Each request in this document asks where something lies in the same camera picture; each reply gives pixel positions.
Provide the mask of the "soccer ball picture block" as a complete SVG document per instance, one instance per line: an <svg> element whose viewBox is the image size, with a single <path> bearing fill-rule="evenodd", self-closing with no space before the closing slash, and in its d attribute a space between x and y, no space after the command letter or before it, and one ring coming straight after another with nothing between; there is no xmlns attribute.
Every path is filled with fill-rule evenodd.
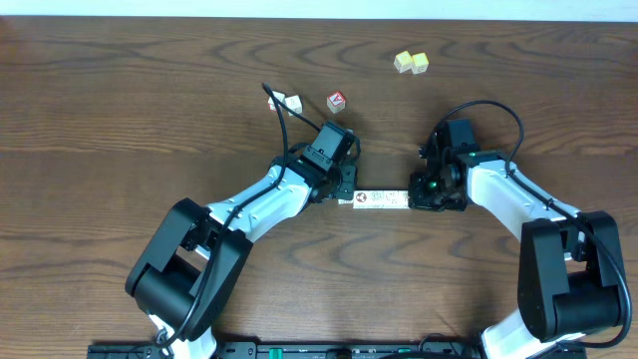
<svg viewBox="0 0 638 359"><path fill-rule="evenodd" d="M367 190L356 190L353 197L353 207L369 208L371 205L370 193Z"/></svg>

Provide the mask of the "white block brown pattern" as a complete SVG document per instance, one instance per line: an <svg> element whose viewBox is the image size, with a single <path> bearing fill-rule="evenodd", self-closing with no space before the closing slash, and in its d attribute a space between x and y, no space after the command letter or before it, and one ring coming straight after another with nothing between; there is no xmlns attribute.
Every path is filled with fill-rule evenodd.
<svg viewBox="0 0 638 359"><path fill-rule="evenodd" d="M369 192L370 208L383 208L385 206L385 192L383 190L371 190Z"/></svg>

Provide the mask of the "blue edged white block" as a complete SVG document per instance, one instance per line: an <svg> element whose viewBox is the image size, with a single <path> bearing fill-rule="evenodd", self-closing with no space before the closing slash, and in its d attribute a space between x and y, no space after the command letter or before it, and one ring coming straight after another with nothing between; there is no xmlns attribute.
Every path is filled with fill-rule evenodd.
<svg viewBox="0 0 638 359"><path fill-rule="evenodd" d="M409 195L406 190L398 191L398 207L399 208L408 208L409 207Z"/></svg>

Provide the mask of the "green edged white block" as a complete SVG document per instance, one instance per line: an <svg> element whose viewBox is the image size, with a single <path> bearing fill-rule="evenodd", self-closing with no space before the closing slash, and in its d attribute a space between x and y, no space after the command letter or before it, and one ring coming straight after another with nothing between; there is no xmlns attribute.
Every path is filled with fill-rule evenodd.
<svg viewBox="0 0 638 359"><path fill-rule="evenodd" d="M402 195L399 190L384 191L384 208L399 208L402 205Z"/></svg>

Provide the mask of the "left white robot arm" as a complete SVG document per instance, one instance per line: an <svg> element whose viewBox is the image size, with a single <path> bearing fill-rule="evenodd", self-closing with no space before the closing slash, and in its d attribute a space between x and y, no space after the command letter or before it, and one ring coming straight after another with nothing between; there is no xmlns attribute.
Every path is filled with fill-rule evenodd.
<svg viewBox="0 0 638 359"><path fill-rule="evenodd" d="M169 358L209 358L211 325L227 303L254 243L311 203L350 199L350 161L317 166L278 158L264 178L219 202L177 202L134 265L126 293L158 327L156 346Z"/></svg>

